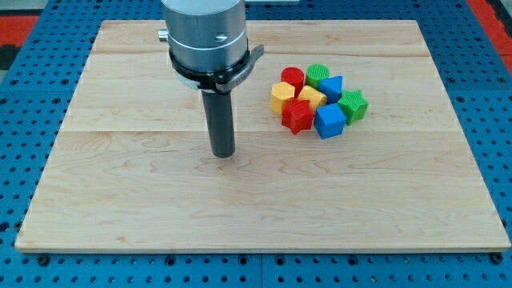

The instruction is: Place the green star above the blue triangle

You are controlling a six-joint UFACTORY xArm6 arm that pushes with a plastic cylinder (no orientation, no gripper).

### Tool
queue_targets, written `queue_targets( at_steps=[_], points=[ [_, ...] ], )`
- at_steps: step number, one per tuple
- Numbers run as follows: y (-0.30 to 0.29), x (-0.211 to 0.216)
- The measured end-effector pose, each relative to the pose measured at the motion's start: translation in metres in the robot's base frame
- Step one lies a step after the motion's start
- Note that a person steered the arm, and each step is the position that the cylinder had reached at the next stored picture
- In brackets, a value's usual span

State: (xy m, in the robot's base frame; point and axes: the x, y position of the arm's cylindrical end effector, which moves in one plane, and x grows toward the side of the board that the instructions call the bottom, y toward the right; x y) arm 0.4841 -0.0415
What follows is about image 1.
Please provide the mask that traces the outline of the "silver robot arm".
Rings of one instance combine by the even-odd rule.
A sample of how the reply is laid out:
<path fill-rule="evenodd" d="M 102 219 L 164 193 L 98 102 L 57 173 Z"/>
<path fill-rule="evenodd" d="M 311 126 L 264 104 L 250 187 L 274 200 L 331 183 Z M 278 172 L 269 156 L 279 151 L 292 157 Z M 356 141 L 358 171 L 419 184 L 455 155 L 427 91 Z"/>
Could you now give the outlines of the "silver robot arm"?
<path fill-rule="evenodd" d="M 167 42 L 174 71 L 181 81 L 200 90 L 212 154 L 235 152 L 231 91 L 242 84 L 264 46 L 249 50 L 246 4 L 243 0 L 162 0 Z"/>

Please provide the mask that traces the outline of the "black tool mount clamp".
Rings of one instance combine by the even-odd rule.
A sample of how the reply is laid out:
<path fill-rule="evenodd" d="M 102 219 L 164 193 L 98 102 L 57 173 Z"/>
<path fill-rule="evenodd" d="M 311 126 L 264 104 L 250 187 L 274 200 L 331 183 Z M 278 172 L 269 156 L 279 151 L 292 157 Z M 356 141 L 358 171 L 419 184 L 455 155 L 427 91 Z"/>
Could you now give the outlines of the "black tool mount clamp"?
<path fill-rule="evenodd" d="M 169 51 L 170 61 L 178 80 L 193 90 L 225 94 L 242 84 L 251 74 L 256 61 L 265 53 L 263 44 L 244 53 L 234 65 L 220 71 L 201 72 L 184 67 Z"/>

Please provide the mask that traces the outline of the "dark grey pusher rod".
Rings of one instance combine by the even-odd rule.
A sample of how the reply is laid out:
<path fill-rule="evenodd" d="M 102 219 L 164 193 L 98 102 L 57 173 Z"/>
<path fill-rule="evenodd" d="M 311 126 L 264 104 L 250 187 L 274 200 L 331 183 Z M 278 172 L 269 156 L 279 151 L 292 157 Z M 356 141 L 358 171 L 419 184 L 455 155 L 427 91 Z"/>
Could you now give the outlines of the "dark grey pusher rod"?
<path fill-rule="evenodd" d="M 230 92 L 219 94 L 202 91 L 212 154 L 228 158 L 235 152 L 234 121 Z"/>

